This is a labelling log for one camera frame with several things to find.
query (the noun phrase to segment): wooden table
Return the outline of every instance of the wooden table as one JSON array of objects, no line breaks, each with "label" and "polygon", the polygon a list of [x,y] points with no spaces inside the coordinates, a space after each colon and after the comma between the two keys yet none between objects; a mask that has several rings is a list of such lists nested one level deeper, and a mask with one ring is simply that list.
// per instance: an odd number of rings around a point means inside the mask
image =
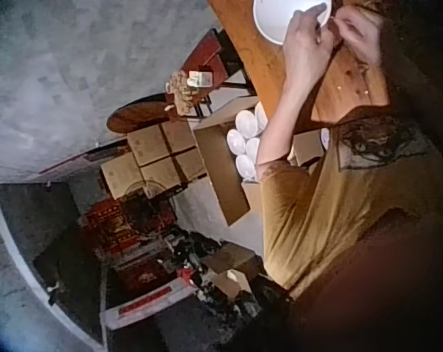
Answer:
[{"label": "wooden table", "polygon": [[[271,117],[285,80],[282,47],[267,41],[257,30],[252,14],[253,0],[208,0],[208,3],[230,36],[267,116]],[[388,103],[381,72],[370,67],[364,71],[343,45],[335,53],[317,92],[311,94],[302,109],[296,133],[323,127],[326,122],[336,123],[360,106]]]}]

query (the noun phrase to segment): brown cardboard box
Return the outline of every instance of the brown cardboard box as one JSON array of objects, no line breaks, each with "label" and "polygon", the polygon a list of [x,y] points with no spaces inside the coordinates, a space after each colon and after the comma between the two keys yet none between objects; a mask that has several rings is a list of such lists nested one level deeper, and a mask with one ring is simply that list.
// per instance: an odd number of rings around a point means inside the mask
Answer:
[{"label": "brown cardboard box", "polygon": [[127,135],[136,162],[144,166],[169,156],[169,150],[164,141],[160,125],[154,125]]},{"label": "brown cardboard box", "polygon": [[236,114],[255,106],[257,97],[232,100],[194,128],[194,136],[208,177],[228,225],[249,211],[235,158],[227,144],[227,132],[234,128]]},{"label": "brown cardboard box", "polygon": [[144,180],[144,191],[148,198],[163,193],[181,183],[172,158],[165,158],[140,169]]},{"label": "brown cardboard box", "polygon": [[321,130],[296,134],[293,137],[293,149],[299,166],[316,156],[323,156]]},{"label": "brown cardboard box", "polygon": [[195,145],[194,135],[187,121],[167,121],[161,124],[171,153],[181,152]]},{"label": "brown cardboard box", "polygon": [[142,174],[132,153],[102,164],[101,169],[114,199],[143,187]]},{"label": "brown cardboard box", "polygon": [[258,213],[263,213],[263,201],[260,194],[260,184],[259,183],[245,183],[241,184],[243,187],[244,194],[248,199],[248,204],[251,210],[257,211]]},{"label": "brown cardboard box", "polygon": [[254,251],[234,243],[225,244],[217,253],[203,257],[201,262],[217,275],[235,269],[248,280],[254,279],[260,269]]},{"label": "brown cardboard box", "polygon": [[175,157],[180,168],[183,170],[187,181],[192,181],[207,173],[204,162],[197,148],[189,150]]},{"label": "brown cardboard box", "polygon": [[241,290],[251,292],[249,280],[260,270],[256,254],[242,246],[227,243],[217,253],[203,257],[201,262],[211,270],[211,281],[229,298]]}]

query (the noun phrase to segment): hand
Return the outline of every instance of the hand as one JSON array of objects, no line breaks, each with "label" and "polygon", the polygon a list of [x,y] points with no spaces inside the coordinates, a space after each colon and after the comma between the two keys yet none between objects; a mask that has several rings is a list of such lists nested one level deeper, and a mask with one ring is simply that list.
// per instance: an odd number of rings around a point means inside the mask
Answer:
[{"label": "hand", "polygon": [[334,18],[344,41],[359,59],[372,65],[381,64],[380,33],[383,18],[360,7],[341,7]]},{"label": "hand", "polygon": [[325,4],[309,10],[295,11],[288,24],[283,45],[285,57],[285,86],[308,95],[326,71],[331,57],[334,35],[326,27],[318,34],[318,16]]}]

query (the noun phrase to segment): white plate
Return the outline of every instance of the white plate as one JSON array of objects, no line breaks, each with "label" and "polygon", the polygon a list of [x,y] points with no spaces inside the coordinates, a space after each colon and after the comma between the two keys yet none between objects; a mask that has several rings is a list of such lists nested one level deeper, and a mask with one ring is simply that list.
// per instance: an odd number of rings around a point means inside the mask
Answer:
[{"label": "white plate", "polygon": [[235,155],[241,155],[246,152],[246,141],[244,140],[241,133],[239,133],[235,129],[228,131],[227,143],[229,149],[231,150],[231,153]]},{"label": "white plate", "polygon": [[257,119],[257,127],[261,130],[261,132],[264,131],[267,126],[267,115],[261,102],[256,104],[254,115]]},{"label": "white plate", "polygon": [[259,149],[259,142],[260,139],[257,137],[251,138],[249,141],[246,142],[246,154],[248,155],[249,159],[256,164],[256,158],[257,158],[257,150]]},{"label": "white plate", "polygon": [[256,116],[248,110],[241,110],[238,112],[236,115],[235,124],[236,129],[246,139],[256,137],[260,133],[257,126]]},{"label": "white plate", "polygon": [[331,138],[331,134],[328,128],[321,128],[321,144],[323,145],[325,150],[329,149],[329,140]]},{"label": "white plate", "polygon": [[318,16],[318,22],[324,26],[331,16],[331,0],[255,0],[252,10],[259,32],[271,42],[282,45],[293,13],[322,3],[327,9]]},{"label": "white plate", "polygon": [[254,180],[256,176],[256,168],[251,159],[246,154],[236,157],[236,169],[242,178]]}]

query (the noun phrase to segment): concrete floor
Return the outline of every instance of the concrete floor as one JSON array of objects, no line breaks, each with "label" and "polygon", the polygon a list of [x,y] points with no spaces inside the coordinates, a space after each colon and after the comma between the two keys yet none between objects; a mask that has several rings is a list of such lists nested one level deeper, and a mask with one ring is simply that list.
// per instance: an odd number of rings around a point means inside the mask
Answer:
[{"label": "concrete floor", "polygon": [[0,183],[115,139],[107,117],[162,92],[212,27],[206,0],[1,0]]},{"label": "concrete floor", "polygon": [[1,236],[0,346],[11,352],[91,352],[33,294]]}]

